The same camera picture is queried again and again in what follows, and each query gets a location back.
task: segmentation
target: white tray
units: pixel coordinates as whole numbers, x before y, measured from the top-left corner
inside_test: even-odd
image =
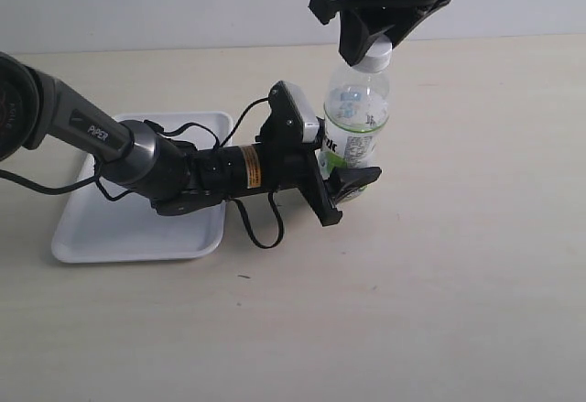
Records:
[[[208,126],[220,139],[233,127],[233,120],[221,112],[183,114],[124,114],[117,121],[152,120],[167,131],[194,121]],[[174,139],[190,141],[199,149],[213,147],[213,137],[198,127]],[[78,180],[93,174],[88,156]],[[103,181],[111,194],[120,187]],[[192,259],[209,254],[223,236],[225,205],[217,205],[179,217],[161,217],[142,196],[130,194],[118,202],[107,201],[91,185],[74,191],[53,236],[53,255],[65,263],[139,262]]]

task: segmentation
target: table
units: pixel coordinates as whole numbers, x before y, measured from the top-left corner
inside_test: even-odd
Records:
[[[273,251],[231,206],[201,260],[64,266],[49,243],[66,198],[0,182],[0,400],[584,400],[585,47],[405,43],[382,179],[326,229],[280,193]],[[19,58],[108,114],[234,117],[281,79],[319,110],[339,61],[333,46]],[[1,167],[56,186],[82,158],[49,138]],[[248,204],[270,240],[266,198]]]

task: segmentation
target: orange warning sticker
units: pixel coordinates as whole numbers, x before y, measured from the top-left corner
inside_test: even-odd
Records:
[[[240,147],[246,164],[246,175],[248,177],[248,188],[258,189],[261,186],[260,159],[253,146]]]

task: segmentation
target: white bottle cap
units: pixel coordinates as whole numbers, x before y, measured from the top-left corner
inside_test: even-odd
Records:
[[[393,52],[391,40],[387,36],[381,36],[366,51],[364,58],[353,67],[357,71],[370,74],[383,71],[391,62],[391,52]]]

